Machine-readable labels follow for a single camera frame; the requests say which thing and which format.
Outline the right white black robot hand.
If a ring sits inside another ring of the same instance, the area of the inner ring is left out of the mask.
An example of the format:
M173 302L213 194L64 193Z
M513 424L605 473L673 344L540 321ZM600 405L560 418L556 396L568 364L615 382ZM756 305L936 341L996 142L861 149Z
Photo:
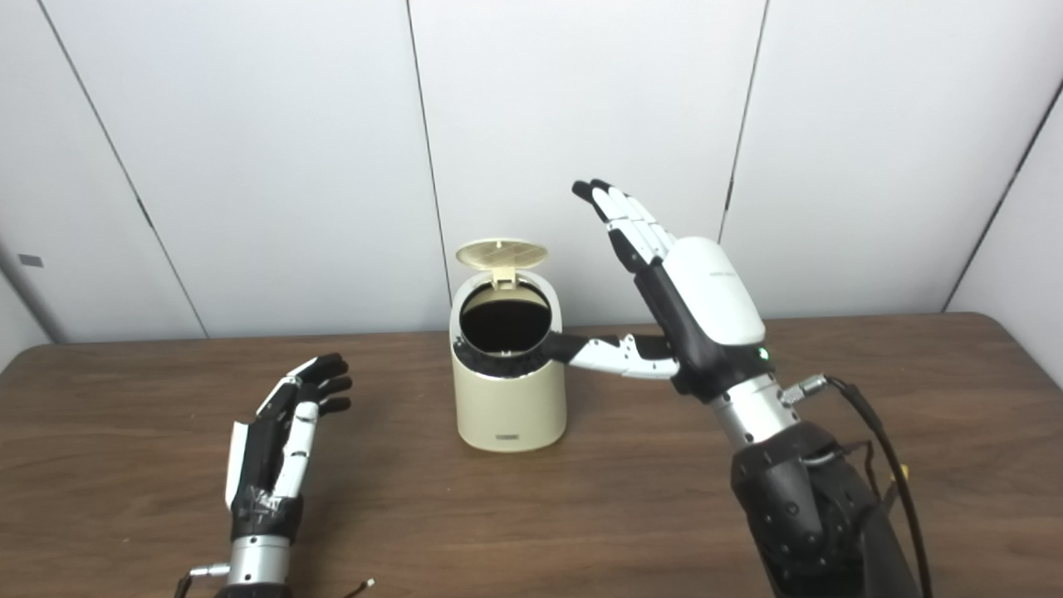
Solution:
M549 360L623 377L671 380L703 404L774 371L766 326L725 251L709 238L676 238L635 197L605 181L577 181L572 193L595 209L619 262L661 336L549 334Z

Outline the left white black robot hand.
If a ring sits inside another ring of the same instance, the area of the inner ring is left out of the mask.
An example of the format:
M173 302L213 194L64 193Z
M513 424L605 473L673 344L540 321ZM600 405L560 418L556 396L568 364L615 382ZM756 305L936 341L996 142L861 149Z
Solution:
M348 371L339 353L313 357L280 379L250 423L236 421L224 493L232 541L273 535L296 542L316 425L350 408Z

